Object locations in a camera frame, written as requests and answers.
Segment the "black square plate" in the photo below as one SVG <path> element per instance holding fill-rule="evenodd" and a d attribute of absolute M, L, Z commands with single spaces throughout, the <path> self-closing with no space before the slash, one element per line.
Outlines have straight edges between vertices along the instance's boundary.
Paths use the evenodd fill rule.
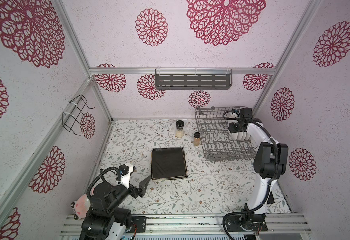
<path fill-rule="evenodd" d="M 174 180 L 183 180 L 187 179 L 188 177 L 179 177 L 179 178 L 153 178 L 151 177 L 152 180 L 154 181 L 174 181 Z"/>
<path fill-rule="evenodd" d="M 188 177 L 184 148 L 152 149 L 151 177 Z"/>

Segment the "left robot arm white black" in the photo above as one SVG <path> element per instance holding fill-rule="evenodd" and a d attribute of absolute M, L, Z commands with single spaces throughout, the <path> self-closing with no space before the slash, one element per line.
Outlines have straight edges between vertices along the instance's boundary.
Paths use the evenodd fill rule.
<path fill-rule="evenodd" d="M 89 185 L 87 197 L 90 208 L 82 223 L 80 240 L 119 240 L 133 225 L 132 214 L 119 205 L 128 197 L 143 197 L 151 177 L 139 183 L 139 187 L 129 185 L 113 186 L 103 176 L 97 176 Z"/>

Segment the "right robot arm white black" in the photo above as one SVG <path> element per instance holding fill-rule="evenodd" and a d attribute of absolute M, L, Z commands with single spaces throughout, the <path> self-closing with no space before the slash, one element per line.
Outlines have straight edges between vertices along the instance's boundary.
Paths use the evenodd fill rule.
<path fill-rule="evenodd" d="M 231 109 L 224 112 L 222 117 L 228 121 L 227 128 L 233 140 L 238 140 L 239 134 L 245 133 L 258 144 L 253 161 L 257 174 L 254 189 L 240 213 L 262 215 L 273 186 L 286 171 L 288 146 L 271 136 L 262 121 L 253 117 L 251 108 Z"/>

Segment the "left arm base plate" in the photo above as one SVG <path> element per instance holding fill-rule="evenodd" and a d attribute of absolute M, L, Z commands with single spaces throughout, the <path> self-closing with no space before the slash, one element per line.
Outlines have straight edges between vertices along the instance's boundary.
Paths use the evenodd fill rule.
<path fill-rule="evenodd" d="M 127 233 L 145 233 L 147 226 L 147 217 L 146 216 L 133 216 L 132 223 L 129 228 L 127 228 Z"/>

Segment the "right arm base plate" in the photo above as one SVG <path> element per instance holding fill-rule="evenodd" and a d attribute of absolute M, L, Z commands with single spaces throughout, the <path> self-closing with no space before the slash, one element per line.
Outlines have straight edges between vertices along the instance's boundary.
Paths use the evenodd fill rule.
<path fill-rule="evenodd" d="M 225 215 L 223 223 L 228 232 L 266 232 L 266 214 Z"/>

